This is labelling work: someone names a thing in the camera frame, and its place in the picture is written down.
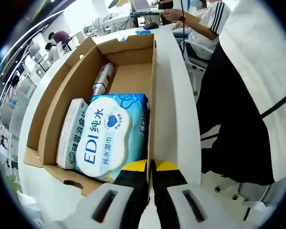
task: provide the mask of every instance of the cardboard box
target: cardboard box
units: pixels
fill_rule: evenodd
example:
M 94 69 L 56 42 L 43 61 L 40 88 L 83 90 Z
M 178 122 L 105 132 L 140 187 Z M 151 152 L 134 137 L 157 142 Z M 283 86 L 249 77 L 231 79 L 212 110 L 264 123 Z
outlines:
M 153 34 L 128 36 L 96 45 L 86 39 L 55 74 L 41 98 L 34 115 L 27 142 L 24 163 L 44 167 L 67 185 L 82 189 L 86 196 L 101 183 L 56 166 L 56 153 L 63 121 L 74 98 L 89 103 L 92 85 L 102 66 L 111 62 L 114 73 L 107 93 L 144 93 L 150 108 L 148 135 L 148 169 L 153 157 L 156 95 L 156 43 Z
M 82 136 L 87 108 L 88 105 L 83 99 L 71 101 L 62 125 L 57 149 L 56 163 L 61 168 L 75 169 L 75 154 Z

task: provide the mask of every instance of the blue heart logo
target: blue heart logo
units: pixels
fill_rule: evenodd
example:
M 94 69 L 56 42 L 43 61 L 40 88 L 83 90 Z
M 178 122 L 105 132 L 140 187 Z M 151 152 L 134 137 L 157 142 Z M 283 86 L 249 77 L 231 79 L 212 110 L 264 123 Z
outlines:
M 118 120 L 116 119 L 116 117 L 114 115 L 111 115 L 108 117 L 107 126 L 113 127 L 117 122 L 118 122 Z
M 193 6 L 193 7 L 201 7 L 202 6 L 202 2 L 200 0 L 193 0 L 193 1 L 191 1 L 191 6 Z

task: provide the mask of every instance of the cable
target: cable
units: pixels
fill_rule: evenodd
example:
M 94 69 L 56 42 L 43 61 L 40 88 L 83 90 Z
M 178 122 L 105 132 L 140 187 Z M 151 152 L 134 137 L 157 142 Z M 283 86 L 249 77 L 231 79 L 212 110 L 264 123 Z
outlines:
M 267 117 L 268 115 L 272 114 L 274 111 L 276 111 L 278 108 L 280 108 L 281 106 L 283 106 L 284 104 L 286 103 L 286 96 L 284 96 L 284 98 L 282 98 L 280 101 L 278 101 L 275 105 L 273 105 L 272 107 L 270 107 L 268 110 L 266 110 L 264 113 L 261 114 L 261 118 L 265 118 Z M 214 137 L 217 137 L 218 134 L 215 134 L 215 135 L 211 135 L 211 136 L 208 136 L 208 137 L 204 137 L 204 138 L 201 138 L 200 141 L 205 141 L 205 140 L 208 140 L 208 139 L 211 139 L 211 138 L 214 138 Z
M 185 50 L 185 31 L 184 31 L 184 21 L 185 21 L 185 18 L 184 18 L 184 10 L 183 10 L 182 0 L 180 0 L 180 2 L 181 2 L 182 17 L 183 17 L 183 49 L 182 49 L 182 56 L 183 56 L 184 50 Z

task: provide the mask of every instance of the office desk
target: office desk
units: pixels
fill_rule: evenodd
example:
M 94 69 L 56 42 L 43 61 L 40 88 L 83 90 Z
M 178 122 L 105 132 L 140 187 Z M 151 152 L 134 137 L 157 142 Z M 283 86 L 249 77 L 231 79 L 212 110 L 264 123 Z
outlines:
M 135 28 L 106 36 L 93 38 L 101 43 L 142 30 Z M 169 160 L 178 165 L 189 183 L 200 184 L 201 148 L 198 118 L 190 79 L 181 56 L 181 51 L 169 27 L 152 30 L 157 45 L 157 88 L 154 157 Z M 71 214 L 83 197 L 76 187 L 60 183 L 43 168 L 23 163 L 27 137 L 36 110 L 45 88 L 70 53 L 58 59 L 46 72 L 26 111 L 19 140 L 19 174 L 24 194 L 36 198 L 46 221 L 60 220 Z M 141 228 L 157 221 L 153 197 L 146 208 Z

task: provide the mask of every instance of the person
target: person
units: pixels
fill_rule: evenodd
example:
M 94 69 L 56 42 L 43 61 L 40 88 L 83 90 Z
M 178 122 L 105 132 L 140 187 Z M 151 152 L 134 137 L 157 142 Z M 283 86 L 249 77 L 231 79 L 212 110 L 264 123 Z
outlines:
M 52 44 L 51 42 L 47 43 L 45 50 L 49 52 L 48 60 L 51 63 L 54 63 L 59 59 L 58 51 L 55 44 Z
M 210 6 L 201 19 L 187 12 L 184 12 L 183 18 L 182 11 L 175 9 L 165 10 L 161 14 L 168 20 L 184 20 L 184 23 L 192 29 L 189 36 L 185 38 L 203 47 L 214 50 L 218 44 L 218 35 L 221 33 L 231 11 L 222 0 L 208 0 L 208 2 Z M 183 47 L 181 47 L 183 38 L 176 38 L 176 40 L 180 49 L 183 50 Z M 204 60 L 211 58 L 212 54 L 201 47 L 189 43 L 187 43 L 185 47 L 189 56 Z
M 56 33 L 51 32 L 48 38 L 49 38 L 49 41 L 54 39 L 56 44 L 61 42 L 64 45 L 69 41 L 70 36 L 65 31 L 58 31 Z
M 200 0 L 202 2 L 202 5 L 200 7 L 193 7 L 191 6 L 188 10 L 188 12 L 198 18 L 202 18 L 202 16 L 207 11 L 207 4 L 206 0 Z M 174 25 L 172 28 L 173 35 L 175 38 L 183 38 L 183 23 L 180 21 Z M 188 37 L 191 33 L 191 28 L 188 25 L 185 25 L 184 27 L 184 35 L 185 37 Z
M 196 104 L 200 134 L 221 125 L 202 149 L 202 172 L 270 185 L 286 177 L 286 32 L 262 1 L 241 0 L 219 35 Z
M 174 7 L 174 2 L 173 0 L 160 0 L 156 2 L 159 10 L 167 10 L 167 9 L 172 9 Z M 162 25 L 168 25 L 172 24 L 172 21 L 167 20 L 163 15 L 160 14 Z

